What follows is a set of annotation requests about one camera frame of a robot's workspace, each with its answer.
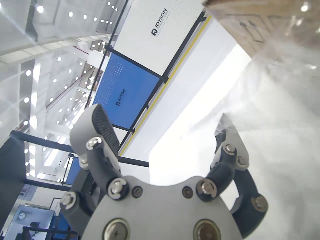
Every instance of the joyson logo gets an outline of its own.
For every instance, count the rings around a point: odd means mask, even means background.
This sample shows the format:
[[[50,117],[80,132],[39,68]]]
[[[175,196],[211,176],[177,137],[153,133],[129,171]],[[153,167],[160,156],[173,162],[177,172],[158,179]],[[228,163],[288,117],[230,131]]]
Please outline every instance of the joyson logo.
[[[167,9],[164,9],[158,19],[158,21],[155,23],[154,28],[151,31],[151,34],[154,36],[159,35],[161,29],[163,28],[163,25],[165,24],[166,20],[168,19],[169,13]]]
[[[121,101],[123,101],[123,97],[124,97],[125,93],[126,93],[126,90],[123,89],[122,92],[120,93],[120,96],[119,96],[117,102],[115,103],[116,106],[121,105]]]

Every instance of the cardboard box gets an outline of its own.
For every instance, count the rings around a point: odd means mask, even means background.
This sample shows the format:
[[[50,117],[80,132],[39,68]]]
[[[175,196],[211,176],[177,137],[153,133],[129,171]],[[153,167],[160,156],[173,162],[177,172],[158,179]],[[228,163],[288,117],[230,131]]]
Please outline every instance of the cardboard box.
[[[291,18],[293,0],[205,0],[203,5],[251,56]]]

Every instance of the plastic wrap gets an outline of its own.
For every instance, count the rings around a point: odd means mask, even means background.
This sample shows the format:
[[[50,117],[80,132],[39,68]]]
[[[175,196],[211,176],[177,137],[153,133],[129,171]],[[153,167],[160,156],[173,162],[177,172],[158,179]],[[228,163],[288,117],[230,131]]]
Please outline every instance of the plastic wrap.
[[[320,0],[294,0],[232,90],[187,134],[229,125],[269,211],[249,239],[320,239]]]
[[[319,127],[320,0],[295,0],[292,17],[257,53],[228,95],[192,129],[228,113],[238,131]]]

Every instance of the yellow stripe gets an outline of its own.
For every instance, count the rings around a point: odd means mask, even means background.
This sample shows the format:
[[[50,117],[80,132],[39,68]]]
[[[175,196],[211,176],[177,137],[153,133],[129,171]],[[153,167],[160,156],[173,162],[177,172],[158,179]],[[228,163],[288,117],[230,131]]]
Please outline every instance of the yellow stripe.
[[[179,61],[179,63],[176,65],[175,69],[172,71],[172,73],[170,74],[170,78],[168,79],[167,83],[165,85],[163,85],[161,91],[159,92],[159,94],[157,95],[156,99],[154,100],[154,102],[152,103],[152,105],[149,107],[149,109],[147,110],[145,116],[143,117],[143,119],[141,120],[141,123],[136,127],[136,131],[135,131],[135,135],[137,134],[137,131],[141,128],[142,124],[144,123],[144,121],[146,120],[146,118],[148,117],[149,113],[151,112],[151,110],[153,109],[153,107],[156,105],[156,103],[158,102],[159,98],[161,97],[161,95],[163,94],[163,92],[165,91],[165,89],[167,88],[167,86],[169,85],[171,79],[175,76],[177,70],[179,69],[179,67],[181,66],[181,64],[183,63],[183,61],[185,60],[186,56],[189,54],[190,50],[193,48],[193,46],[195,45],[195,43],[197,42],[197,40],[199,39],[200,35],[202,34],[202,32],[204,31],[204,29],[206,28],[207,24],[210,22],[211,20],[211,16],[209,16],[207,18],[207,20],[205,21],[205,23],[203,24],[203,26],[201,27],[201,29],[199,30],[198,34],[196,35],[196,37],[194,38],[194,40],[192,41],[191,45],[188,47],[188,49],[186,50],[185,54],[183,55],[183,57],[181,58],[181,60]],[[132,135],[129,139],[129,141],[127,142],[126,146],[123,148],[120,156],[123,155],[123,153],[126,151],[128,145],[130,144],[130,142],[132,141],[132,139],[134,138],[134,136]]]

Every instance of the blue wall panel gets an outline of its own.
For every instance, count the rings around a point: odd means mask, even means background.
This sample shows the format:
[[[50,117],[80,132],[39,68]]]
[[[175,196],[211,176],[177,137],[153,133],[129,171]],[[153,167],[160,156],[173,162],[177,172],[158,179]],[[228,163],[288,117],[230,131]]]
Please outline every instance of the blue wall panel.
[[[159,79],[112,54],[94,104],[101,104],[112,124],[130,128]]]
[[[77,157],[74,157],[65,183],[72,185],[76,180],[76,177],[79,174],[80,170],[81,167],[79,165],[79,159]]]

